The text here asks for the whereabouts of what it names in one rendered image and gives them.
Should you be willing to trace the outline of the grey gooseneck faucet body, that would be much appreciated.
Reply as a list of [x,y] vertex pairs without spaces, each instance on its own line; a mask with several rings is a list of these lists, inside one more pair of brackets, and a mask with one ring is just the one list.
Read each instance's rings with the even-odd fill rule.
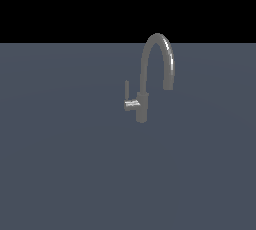
[[140,74],[140,91],[137,93],[137,101],[140,103],[140,106],[136,109],[136,121],[139,123],[145,123],[147,121],[147,110],[148,110],[148,97],[149,93],[146,91],[147,86],[147,68],[148,60],[150,56],[151,49],[155,44],[158,44],[164,62],[164,79],[163,79],[163,89],[172,90],[175,77],[175,61],[174,54],[170,42],[167,38],[160,34],[156,33],[149,37],[146,42],[142,58],[141,58],[141,74]]

